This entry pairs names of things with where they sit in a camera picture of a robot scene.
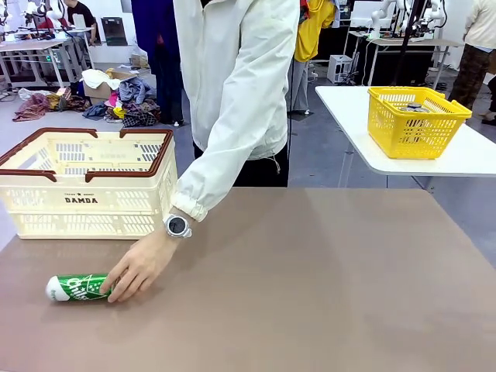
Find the person's right hand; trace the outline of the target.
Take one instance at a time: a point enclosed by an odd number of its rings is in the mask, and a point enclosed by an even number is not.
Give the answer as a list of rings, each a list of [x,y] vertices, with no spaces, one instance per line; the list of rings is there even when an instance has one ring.
[[[109,271],[100,292],[111,291],[108,302],[113,303],[146,291],[184,241],[185,238],[170,236],[164,227],[144,236]]]

